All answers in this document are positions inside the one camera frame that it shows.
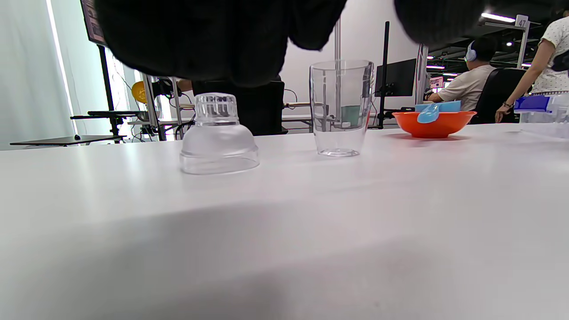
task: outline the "person's hand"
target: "person's hand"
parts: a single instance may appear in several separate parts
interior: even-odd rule
[[[502,106],[498,109],[498,111],[496,111],[496,123],[499,124],[500,122],[502,122],[502,119],[504,118],[504,116],[506,114],[509,114],[511,111],[511,108],[509,105],[507,105],[506,103],[502,104]]]

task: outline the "computer monitor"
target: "computer monitor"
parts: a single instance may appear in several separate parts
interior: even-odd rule
[[[94,0],[81,0],[81,8],[83,9],[83,17],[85,19],[85,27],[87,28],[89,41],[106,46],[105,37],[97,20]]]
[[[431,89],[444,88],[444,77],[431,78],[429,81]]]
[[[415,69],[417,67],[417,59],[405,60],[387,65],[387,88],[386,97],[412,97],[413,87],[415,84]],[[383,86],[383,70],[380,65],[377,67],[376,73],[376,97],[381,96],[381,87]]]

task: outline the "ceiling light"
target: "ceiling light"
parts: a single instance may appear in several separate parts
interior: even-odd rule
[[[503,22],[508,22],[508,23],[516,22],[515,19],[508,18],[508,17],[502,17],[501,15],[495,15],[495,14],[490,14],[490,13],[483,13],[482,17],[486,18],[486,19],[493,19],[493,20],[498,20],[498,21],[503,21]]]

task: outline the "yellow balloon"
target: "yellow balloon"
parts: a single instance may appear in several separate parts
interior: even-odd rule
[[[139,81],[133,85],[132,88],[133,97],[135,100],[141,103],[146,103],[146,90],[144,89],[144,82]]]

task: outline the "clear plastic cup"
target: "clear plastic cup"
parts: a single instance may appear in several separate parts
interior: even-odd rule
[[[372,103],[373,63],[327,61],[310,66],[310,105],[318,153],[359,155]]]
[[[225,93],[196,96],[196,124],[184,135],[182,171],[219,174],[259,165],[253,134],[239,124],[236,99]]]

